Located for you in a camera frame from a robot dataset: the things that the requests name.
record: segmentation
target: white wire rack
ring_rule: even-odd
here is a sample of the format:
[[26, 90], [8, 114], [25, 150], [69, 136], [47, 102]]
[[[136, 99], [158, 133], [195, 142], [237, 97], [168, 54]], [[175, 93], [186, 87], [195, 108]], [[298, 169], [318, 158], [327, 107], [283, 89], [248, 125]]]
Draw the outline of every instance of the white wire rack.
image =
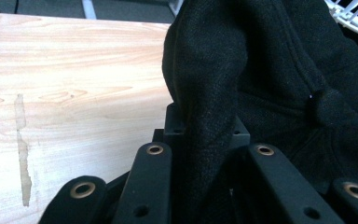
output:
[[324, 1], [336, 22], [358, 34], [358, 9], [354, 11], [358, 7], [358, 0], [352, 0], [346, 7], [339, 5], [340, 0], [336, 2], [330, 0]]

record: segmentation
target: wood grain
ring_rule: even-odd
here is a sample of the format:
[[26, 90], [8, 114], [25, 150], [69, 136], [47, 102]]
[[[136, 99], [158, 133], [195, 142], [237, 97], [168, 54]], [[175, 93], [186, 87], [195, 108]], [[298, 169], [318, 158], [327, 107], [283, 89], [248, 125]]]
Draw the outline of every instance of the wood grain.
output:
[[0, 14], [0, 223], [36, 223], [72, 178], [131, 168], [171, 102], [168, 26]]

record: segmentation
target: wooden table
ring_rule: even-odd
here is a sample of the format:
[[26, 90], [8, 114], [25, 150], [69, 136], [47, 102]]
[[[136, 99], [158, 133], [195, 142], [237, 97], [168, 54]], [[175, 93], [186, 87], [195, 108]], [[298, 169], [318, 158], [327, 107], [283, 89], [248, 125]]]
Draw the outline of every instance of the wooden table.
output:
[[171, 102], [168, 26], [0, 14], [0, 223], [36, 223], [73, 178], [130, 170]]

